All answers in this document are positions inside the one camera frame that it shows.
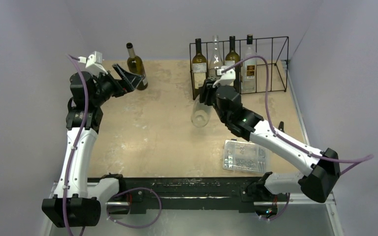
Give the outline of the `tall clear glass bottle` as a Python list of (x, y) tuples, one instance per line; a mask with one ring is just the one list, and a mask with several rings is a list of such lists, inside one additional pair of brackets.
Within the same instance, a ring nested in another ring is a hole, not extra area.
[(191, 122), (197, 128), (205, 127), (210, 120), (212, 106), (205, 105), (199, 101), (198, 95), (194, 101), (194, 106), (191, 114)]

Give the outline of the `clear slender glass bottle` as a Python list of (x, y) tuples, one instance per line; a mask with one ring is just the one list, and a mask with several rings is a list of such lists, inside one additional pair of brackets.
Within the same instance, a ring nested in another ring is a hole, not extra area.
[(212, 44), (212, 55), (209, 62), (208, 75), (210, 77), (216, 77), (217, 71), (221, 69), (222, 66), (223, 66), (223, 61), (222, 61), (221, 52), (220, 52), (219, 36), (214, 35), (213, 44)]

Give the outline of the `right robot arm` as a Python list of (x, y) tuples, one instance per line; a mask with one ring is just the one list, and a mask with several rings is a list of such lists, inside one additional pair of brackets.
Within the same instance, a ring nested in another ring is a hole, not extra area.
[(272, 151), (299, 170), (300, 174), (293, 177), (266, 173), (257, 183), (259, 198), (268, 200), (280, 193), (301, 192), (315, 202), (326, 202), (341, 176), (336, 151), (331, 148), (322, 151), (277, 131), (270, 121), (244, 108), (240, 93), (232, 86), (216, 86), (207, 79), (199, 101), (212, 106), (233, 135)]

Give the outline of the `dark green wine bottle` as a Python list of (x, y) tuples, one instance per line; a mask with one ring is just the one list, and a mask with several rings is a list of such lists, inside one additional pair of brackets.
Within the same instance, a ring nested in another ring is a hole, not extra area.
[(207, 59), (202, 54), (200, 38), (195, 40), (195, 56), (192, 59), (193, 98), (195, 99), (207, 78)]

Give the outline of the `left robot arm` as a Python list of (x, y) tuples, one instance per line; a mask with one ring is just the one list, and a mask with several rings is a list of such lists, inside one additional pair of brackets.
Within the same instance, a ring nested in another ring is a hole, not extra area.
[(101, 106), (111, 97), (133, 92), (145, 76), (114, 64), (110, 72), (94, 75), (79, 71), (70, 77), (72, 97), (66, 116), (67, 147), (63, 170), (51, 198), (42, 201), (42, 211), (58, 228), (93, 227), (100, 220), (109, 199), (121, 201), (127, 188), (121, 174), (107, 174), (94, 186), (88, 185), (88, 169), (97, 140), (103, 112)]

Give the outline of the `dark green bottle white label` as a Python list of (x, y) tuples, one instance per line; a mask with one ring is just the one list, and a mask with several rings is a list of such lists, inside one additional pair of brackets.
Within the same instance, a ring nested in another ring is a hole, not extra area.
[[(225, 56), (224, 64), (226, 66), (231, 66), (240, 61), (239, 54), (235, 51), (235, 36), (229, 37), (229, 52)], [(240, 65), (234, 67), (236, 78), (232, 83), (232, 86), (236, 89), (237, 92), (240, 92)]]

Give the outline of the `clear bottle black cap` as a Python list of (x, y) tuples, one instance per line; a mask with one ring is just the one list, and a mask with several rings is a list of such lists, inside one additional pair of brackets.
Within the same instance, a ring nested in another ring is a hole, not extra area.
[[(253, 48), (253, 35), (247, 35), (247, 47), (244, 52), (244, 59), (255, 56), (256, 51)], [(256, 90), (256, 58), (246, 59), (243, 62), (242, 76), (242, 93), (253, 93)]]

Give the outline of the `green bottle silver foil neck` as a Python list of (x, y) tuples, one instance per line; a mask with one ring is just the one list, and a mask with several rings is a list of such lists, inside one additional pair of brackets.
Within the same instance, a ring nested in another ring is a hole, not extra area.
[(148, 87), (148, 81), (142, 59), (136, 55), (132, 43), (127, 43), (126, 48), (128, 51), (127, 66), (131, 73), (142, 76), (142, 82), (137, 86), (138, 90), (145, 90)]

